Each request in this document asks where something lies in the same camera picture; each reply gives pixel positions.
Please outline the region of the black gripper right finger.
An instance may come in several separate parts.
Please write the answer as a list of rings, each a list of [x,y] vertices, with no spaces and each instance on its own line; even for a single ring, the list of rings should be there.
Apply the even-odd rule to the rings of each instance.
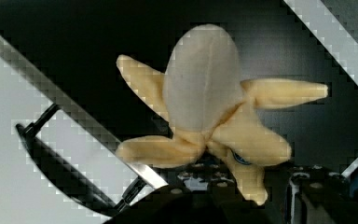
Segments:
[[[358,189],[350,181],[319,165],[289,169],[285,224],[358,224]]]

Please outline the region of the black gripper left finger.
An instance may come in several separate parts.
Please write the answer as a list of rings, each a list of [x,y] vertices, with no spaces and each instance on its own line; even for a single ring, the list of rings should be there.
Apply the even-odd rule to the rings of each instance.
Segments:
[[[274,206],[245,199],[237,184],[200,175],[161,187],[104,224],[280,224]]]

